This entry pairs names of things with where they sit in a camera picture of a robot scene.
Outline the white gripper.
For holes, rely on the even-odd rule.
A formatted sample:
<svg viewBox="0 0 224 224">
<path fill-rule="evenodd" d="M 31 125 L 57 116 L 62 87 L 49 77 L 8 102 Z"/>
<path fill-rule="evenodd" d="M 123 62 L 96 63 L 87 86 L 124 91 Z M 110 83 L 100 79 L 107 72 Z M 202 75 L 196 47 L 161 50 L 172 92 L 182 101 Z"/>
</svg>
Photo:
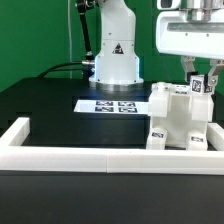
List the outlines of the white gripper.
<svg viewBox="0 0 224 224">
<path fill-rule="evenodd" d="M 160 53 L 182 56 L 186 82 L 196 74 L 194 57 L 211 59 L 205 92 L 213 93 L 224 70 L 224 9 L 213 11 L 210 21 L 199 23 L 189 22 L 186 11 L 161 12 L 156 23 L 156 47 Z"/>
</svg>

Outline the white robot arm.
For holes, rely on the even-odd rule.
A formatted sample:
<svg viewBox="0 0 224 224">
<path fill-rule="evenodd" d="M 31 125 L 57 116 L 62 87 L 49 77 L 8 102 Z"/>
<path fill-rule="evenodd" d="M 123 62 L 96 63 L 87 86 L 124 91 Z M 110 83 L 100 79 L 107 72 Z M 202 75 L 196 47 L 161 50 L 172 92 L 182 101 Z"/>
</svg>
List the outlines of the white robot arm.
<svg viewBox="0 0 224 224">
<path fill-rule="evenodd" d="M 101 50 L 95 58 L 94 86 L 110 90 L 143 82 L 135 54 L 135 14 L 124 0 L 96 0 L 101 12 Z M 179 55 L 187 78 L 196 58 L 211 63 L 205 84 L 214 87 L 224 70 L 224 0 L 157 0 L 156 47 Z"/>
</svg>

